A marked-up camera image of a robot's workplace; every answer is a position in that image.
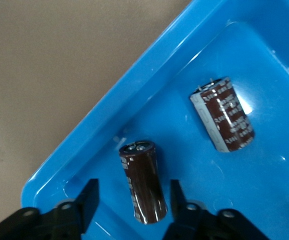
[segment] screw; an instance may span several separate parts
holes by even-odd
[[[226,218],[234,218],[235,215],[231,211],[223,211],[222,215],[224,215]]]
[[[67,204],[65,204],[65,205],[63,205],[61,207],[62,210],[66,210],[66,209],[69,209],[69,208],[71,208],[71,204],[70,203],[67,203]]]
[[[24,213],[22,214],[22,216],[28,217],[28,216],[34,214],[34,212],[35,212],[35,211],[33,211],[33,210],[29,210],[29,211],[24,212]]]
[[[189,203],[186,208],[191,211],[197,210],[197,206],[195,204]]]

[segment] brown capacitor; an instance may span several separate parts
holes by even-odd
[[[143,224],[163,219],[167,205],[158,177],[156,147],[152,141],[136,141],[119,150],[129,184],[134,217]]]
[[[254,139],[255,131],[229,77],[199,87],[190,100],[218,151],[232,152]]]

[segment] beige surface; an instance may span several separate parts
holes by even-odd
[[[0,0],[0,221],[189,0]]]

